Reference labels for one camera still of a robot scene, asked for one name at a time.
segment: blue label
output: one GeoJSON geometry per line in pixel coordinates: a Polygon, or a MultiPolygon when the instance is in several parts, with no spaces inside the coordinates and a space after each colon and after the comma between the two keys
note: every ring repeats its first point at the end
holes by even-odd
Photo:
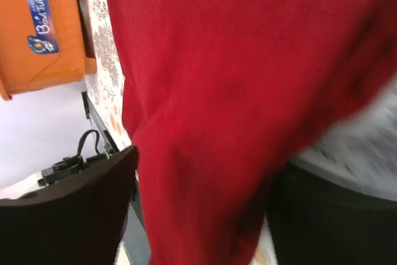
{"type": "Polygon", "coordinates": [[[36,36],[27,37],[29,48],[37,54],[52,54],[60,51],[51,18],[48,0],[27,0],[36,36]]]}

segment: patterned tablecloth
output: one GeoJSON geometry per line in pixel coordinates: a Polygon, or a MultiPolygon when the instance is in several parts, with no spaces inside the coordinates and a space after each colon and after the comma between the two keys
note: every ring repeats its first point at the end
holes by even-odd
{"type": "Polygon", "coordinates": [[[118,148],[123,150],[131,140],[121,120],[124,76],[116,46],[106,0],[87,0],[97,74],[86,76],[88,96],[118,148]]]}

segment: black cable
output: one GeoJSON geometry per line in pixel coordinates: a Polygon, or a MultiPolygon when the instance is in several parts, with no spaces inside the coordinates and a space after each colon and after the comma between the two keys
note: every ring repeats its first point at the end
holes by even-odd
{"type": "Polygon", "coordinates": [[[79,140],[79,145],[78,145],[78,147],[77,147],[77,154],[76,154],[76,156],[80,156],[80,155],[81,155],[81,151],[83,150],[83,146],[84,146],[84,144],[85,144],[85,142],[86,142],[86,139],[87,139],[87,137],[88,137],[88,135],[89,135],[90,133],[95,133],[95,134],[96,134],[95,151],[96,151],[96,153],[97,153],[98,155],[100,154],[100,152],[99,152],[99,150],[98,150],[99,132],[98,132],[97,130],[88,130],[88,131],[86,131],[86,132],[81,136],[81,138],[80,138],[80,140],[79,140]]]}

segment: white floor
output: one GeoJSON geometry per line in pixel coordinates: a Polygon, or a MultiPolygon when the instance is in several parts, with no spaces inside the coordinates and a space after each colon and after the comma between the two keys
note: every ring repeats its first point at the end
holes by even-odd
{"type": "MultiPolygon", "coordinates": [[[[73,83],[7,102],[0,98],[0,189],[75,154],[80,136],[91,128],[84,89],[84,83],[73,83]]],[[[87,145],[83,155],[95,154],[93,143],[87,145]]]]}
{"type": "Polygon", "coordinates": [[[118,255],[115,265],[132,265],[128,260],[127,253],[125,252],[124,244],[121,243],[118,249],[118,255]]]}

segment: orange box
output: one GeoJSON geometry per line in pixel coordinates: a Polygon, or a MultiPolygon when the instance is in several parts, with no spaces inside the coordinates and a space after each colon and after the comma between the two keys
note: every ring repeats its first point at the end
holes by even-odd
{"type": "Polygon", "coordinates": [[[80,81],[96,72],[87,58],[78,0],[2,0],[0,95],[80,81]]]}

